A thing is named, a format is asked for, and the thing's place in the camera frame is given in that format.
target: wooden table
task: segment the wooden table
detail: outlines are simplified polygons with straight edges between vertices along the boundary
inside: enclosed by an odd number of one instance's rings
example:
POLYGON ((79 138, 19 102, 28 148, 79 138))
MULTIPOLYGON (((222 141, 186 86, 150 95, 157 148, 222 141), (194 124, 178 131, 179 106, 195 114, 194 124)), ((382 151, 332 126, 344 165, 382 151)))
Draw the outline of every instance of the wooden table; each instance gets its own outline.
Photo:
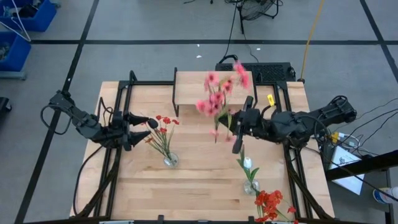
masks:
MULTIPOLYGON (((99 95, 106 106, 114 105, 117 87, 118 82, 103 82, 99 95)), ((133 86, 130 112, 150 117, 160 114, 175 119, 172 88, 133 86)), ((303 83, 288 82, 288 88, 292 110, 308 111, 303 83)), ((268 94, 273 94, 272 87, 257 87, 257 108, 268 105, 268 94)), ((284 105, 283 95, 280 98, 284 105)), ((269 118, 271 113, 272 109, 269 109, 266 117, 269 118)), ((130 152, 122 152, 112 219, 156 220, 158 215, 164 215, 165 220, 245 221, 248 216, 257 217, 255 197, 243 191, 246 176, 236 162, 238 155, 231 153, 233 143, 222 141, 226 128, 220 128, 223 135, 221 141, 215 144, 209 134, 212 120, 200 115, 195 107, 180 109, 177 119, 180 125, 175 127, 170 148, 180 159, 178 168, 166 168, 163 157, 144 142, 130 152)), ((133 130, 142 128, 144 126, 138 125, 133 130)), ((246 155, 252 158, 254 167, 260 167, 256 179, 261 189, 279 189, 286 201, 291 203, 282 146, 247 136, 244 137, 244 144, 246 155)), ((316 142, 311 140, 309 147, 316 149, 316 142)), ((88 141, 85 158, 96 148, 97 144, 88 141)), ((102 150, 95 155, 82 172, 78 188, 78 211, 98 188, 104 152, 102 150)), ((309 191, 325 211, 334 216, 319 155, 307 150, 302 150, 301 154, 309 191)), ((105 193, 101 214, 104 214, 107 198, 108 193, 105 193)), ((299 190, 298 200, 304 217, 299 190)), ((288 207, 289 204, 282 202, 279 209, 286 212, 288 207)))

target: blue storage bin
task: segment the blue storage bin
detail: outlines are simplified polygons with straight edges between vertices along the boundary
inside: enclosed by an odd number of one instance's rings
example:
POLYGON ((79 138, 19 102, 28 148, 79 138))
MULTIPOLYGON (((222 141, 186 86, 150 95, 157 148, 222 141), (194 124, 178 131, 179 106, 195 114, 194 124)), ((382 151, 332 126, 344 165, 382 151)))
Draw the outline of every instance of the blue storage bin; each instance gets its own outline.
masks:
MULTIPOLYGON (((14 2, 17 7, 22 7, 26 4, 32 4, 33 0, 14 0, 14 2)), ((15 8, 11 0, 2 0, 0 2, 0 21, 13 29, 20 30, 17 24, 13 22, 16 21, 19 24, 18 17, 14 17, 13 19, 10 17, 4 17, 3 6, 10 7, 11 9, 15 8)), ((50 2, 50 0, 43 0, 34 17, 21 18, 21 21, 26 30, 44 32, 49 27, 56 13, 57 10, 55 10, 55 6, 50 2)))
POLYGON ((8 43, 10 49, 6 58, 0 60, 0 71, 19 72, 29 55, 30 44, 14 32, 0 32, 0 45, 8 43))

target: yellow cable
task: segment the yellow cable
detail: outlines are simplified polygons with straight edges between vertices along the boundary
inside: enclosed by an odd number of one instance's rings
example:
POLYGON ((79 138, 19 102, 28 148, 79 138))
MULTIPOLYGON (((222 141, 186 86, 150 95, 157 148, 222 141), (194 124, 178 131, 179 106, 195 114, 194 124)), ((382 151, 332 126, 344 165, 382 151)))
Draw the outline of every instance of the yellow cable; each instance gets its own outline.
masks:
POLYGON ((315 30, 315 26, 317 25, 317 22, 318 22, 318 19, 319 19, 319 15, 321 14, 323 3, 325 3, 325 0, 321 0, 321 3, 320 3, 320 5, 319 5, 319 9, 318 9, 317 16, 315 17, 315 20, 314 20, 314 22, 313 22, 313 24, 312 24, 310 36, 308 37, 307 44, 305 45, 303 66, 302 66, 302 68, 301 68, 301 76, 300 76, 301 79, 304 77, 305 60, 307 59, 308 46, 310 45, 310 41, 311 41, 311 38, 312 38, 312 34, 313 34, 313 31, 315 30))

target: glass vase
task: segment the glass vase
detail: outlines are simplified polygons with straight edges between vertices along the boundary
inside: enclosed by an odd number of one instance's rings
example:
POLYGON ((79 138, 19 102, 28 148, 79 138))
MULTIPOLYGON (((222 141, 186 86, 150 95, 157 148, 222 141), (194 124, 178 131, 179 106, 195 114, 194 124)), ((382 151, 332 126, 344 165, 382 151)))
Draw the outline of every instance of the glass vase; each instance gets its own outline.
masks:
POLYGON ((176 168, 178 166, 178 156, 170 152, 168 157, 164 157, 163 162, 169 168, 176 168))
POLYGON ((254 179, 252 183, 250 183, 249 180, 246 180, 243 183, 243 190, 244 190, 244 192, 246 194, 248 194, 248 195, 256 195, 256 191, 253 190, 252 187, 254 189, 256 189, 256 190, 260 190, 260 183, 256 179, 254 179))

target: pink flower bouquet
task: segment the pink flower bouquet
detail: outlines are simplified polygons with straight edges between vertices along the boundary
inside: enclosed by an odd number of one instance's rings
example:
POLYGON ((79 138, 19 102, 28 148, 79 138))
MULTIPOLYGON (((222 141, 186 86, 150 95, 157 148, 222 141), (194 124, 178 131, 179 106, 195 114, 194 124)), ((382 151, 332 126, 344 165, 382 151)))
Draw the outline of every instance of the pink flower bouquet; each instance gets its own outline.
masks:
POLYGON ((233 140, 229 136, 229 127, 231 126, 233 113, 228 108, 227 96, 232 94, 234 85, 241 85, 245 89, 248 89, 250 86, 250 77, 239 61, 234 63, 234 70, 236 71, 236 75, 224 77, 222 80, 219 79, 216 72, 209 72, 205 79, 205 91, 209 92, 209 97, 207 100, 198 100, 197 102, 197 110, 199 112, 214 118, 215 128, 210 133, 214 135, 215 142, 217 142, 217 137, 220 135, 218 132, 220 122, 218 119, 225 115, 228 116, 228 132, 225 140, 233 140))

